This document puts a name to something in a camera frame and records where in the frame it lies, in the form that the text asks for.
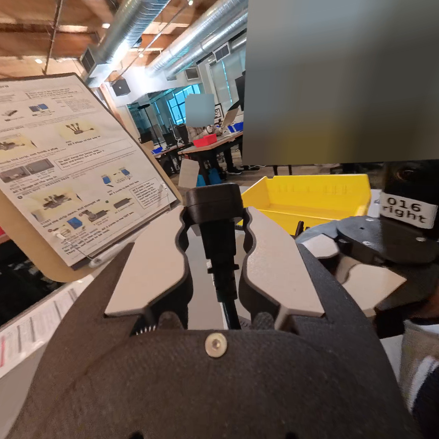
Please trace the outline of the grey desk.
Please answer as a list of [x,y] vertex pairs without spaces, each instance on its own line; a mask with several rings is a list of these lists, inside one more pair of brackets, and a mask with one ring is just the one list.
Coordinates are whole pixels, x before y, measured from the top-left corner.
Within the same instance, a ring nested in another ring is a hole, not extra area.
[[[194,296],[189,304],[189,328],[190,329],[213,329],[225,327],[226,321],[223,311],[220,310],[220,304],[214,297],[214,287],[212,281],[208,280],[208,274],[201,269],[201,238],[196,238],[194,232],[189,232],[189,264],[192,272],[194,286]],[[41,299],[34,305],[27,307],[22,313],[8,321],[1,330],[8,325],[17,321],[20,317],[42,304],[47,299],[56,295],[63,289],[78,288],[83,292],[95,280],[97,275],[105,268],[106,264],[97,268],[93,273],[77,281],[67,283],[49,294],[46,298]],[[15,374],[18,376],[19,383],[25,387],[25,392],[35,375],[36,368],[40,362],[41,356],[47,344],[37,349],[29,357],[23,360],[14,369],[1,377],[1,385],[6,383],[7,378],[12,378]]]

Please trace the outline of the person's grey clothing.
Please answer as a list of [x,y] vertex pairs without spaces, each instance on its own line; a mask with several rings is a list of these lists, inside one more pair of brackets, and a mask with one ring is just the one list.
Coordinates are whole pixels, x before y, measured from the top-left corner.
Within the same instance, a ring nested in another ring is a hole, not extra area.
[[407,409],[424,438],[439,437],[438,324],[405,322],[399,387]]

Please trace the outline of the white leaning panel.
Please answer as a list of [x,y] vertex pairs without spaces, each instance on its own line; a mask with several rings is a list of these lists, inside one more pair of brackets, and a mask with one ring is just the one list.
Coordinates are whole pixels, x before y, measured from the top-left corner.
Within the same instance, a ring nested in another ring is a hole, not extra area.
[[178,186],[184,189],[195,188],[199,171],[200,166],[197,161],[184,158],[180,164]]

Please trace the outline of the printed paper sheet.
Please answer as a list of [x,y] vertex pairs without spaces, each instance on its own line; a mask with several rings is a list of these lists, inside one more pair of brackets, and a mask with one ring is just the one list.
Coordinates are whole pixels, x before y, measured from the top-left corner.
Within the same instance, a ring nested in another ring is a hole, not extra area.
[[0,333],[0,377],[46,345],[82,292],[67,288],[44,301]]

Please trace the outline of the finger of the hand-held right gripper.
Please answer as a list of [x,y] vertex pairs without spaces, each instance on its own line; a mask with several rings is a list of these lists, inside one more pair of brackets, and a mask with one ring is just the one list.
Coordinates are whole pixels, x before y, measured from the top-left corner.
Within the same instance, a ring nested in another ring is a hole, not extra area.
[[376,306],[407,281],[386,267],[363,264],[348,256],[341,257],[335,278],[368,318],[374,317]]
[[314,236],[304,241],[303,245],[319,260],[331,259],[339,255],[336,242],[326,235]]

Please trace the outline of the black monitor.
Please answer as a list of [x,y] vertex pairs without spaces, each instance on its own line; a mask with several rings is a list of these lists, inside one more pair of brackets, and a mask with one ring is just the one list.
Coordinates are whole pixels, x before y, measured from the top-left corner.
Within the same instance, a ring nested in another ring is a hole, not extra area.
[[241,76],[235,79],[235,86],[238,94],[238,106],[242,112],[244,112],[244,96],[245,96],[245,74],[246,71],[243,71]]

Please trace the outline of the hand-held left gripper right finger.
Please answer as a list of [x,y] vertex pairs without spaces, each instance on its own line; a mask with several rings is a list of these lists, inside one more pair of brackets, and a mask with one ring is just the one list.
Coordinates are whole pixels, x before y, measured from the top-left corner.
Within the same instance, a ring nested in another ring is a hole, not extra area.
[[251,322],[261,313],[274,328],[290,316],[321,318],[324,309],[293,237],[255,207],[243,212],[245,257],[238,297]]

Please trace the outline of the wooden work table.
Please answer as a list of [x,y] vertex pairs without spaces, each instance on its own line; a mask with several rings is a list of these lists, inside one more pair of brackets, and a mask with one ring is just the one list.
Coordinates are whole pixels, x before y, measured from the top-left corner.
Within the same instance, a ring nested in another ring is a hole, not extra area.
[[243,131],[239,131],[228,136],[222,136],[219,140],[211,145],[203,147],[191,146],[179,151],[178,154],[195,159],[195,161],[199,164],[200,173],[204,177],[206,185],[210,185],[211,183],[209,180],[208,169],[205,166],[205,161],[207,161],[208,157],[211,155],[210,152],[213,151],[215,153],[221,153],[226,149],[231,148],[235,140],[240,138],[242,135]]

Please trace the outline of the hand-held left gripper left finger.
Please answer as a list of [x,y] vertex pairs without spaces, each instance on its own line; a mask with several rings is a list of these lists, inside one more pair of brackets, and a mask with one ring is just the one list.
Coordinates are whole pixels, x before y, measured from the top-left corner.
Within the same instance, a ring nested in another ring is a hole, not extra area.
[[187,279],[190,269],[184,213],[182,205],[163,213],[137,237],[105,309],[106,316],[140,314]]

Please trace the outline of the blue bag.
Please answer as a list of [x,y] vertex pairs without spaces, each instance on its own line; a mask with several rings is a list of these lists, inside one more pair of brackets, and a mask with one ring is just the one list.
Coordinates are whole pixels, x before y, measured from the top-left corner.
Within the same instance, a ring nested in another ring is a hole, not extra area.
[[[221,184],[222,179],[217,169],[208,169],[207,171],[208,179],[212,185]],[[199,173],[197,176],[196,187],[203,187],[206,185],[204,177]]]

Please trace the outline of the yellow plastic bin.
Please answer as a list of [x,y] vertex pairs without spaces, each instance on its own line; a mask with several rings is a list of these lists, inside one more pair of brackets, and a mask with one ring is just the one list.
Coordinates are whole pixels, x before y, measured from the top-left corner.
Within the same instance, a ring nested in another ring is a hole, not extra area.
[[371,195],[366,174],[341,174],[264,177],[241,197],[294,235],[300,221],[307,229],[366,215]]

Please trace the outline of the silver ventilation duct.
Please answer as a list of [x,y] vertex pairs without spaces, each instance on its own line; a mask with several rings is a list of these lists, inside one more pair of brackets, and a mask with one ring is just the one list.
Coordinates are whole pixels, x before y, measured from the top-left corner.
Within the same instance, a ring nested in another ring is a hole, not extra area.
[[[86,85],[91,88],[102,85],[168,3],[124,1],[104,38],[98,45],[87,47],[80,59],[85,70],[83,80]],[[171,72],[171,66],[178,64],[199,43],[210,37],[214,42],[220,42],[246,24],[248,6],[249,2],[242,0],[216,1],[146,67],[147,76],[154,77],[166,72],[168,78],[174,77],[193,60],[183,61],[175,72]]]

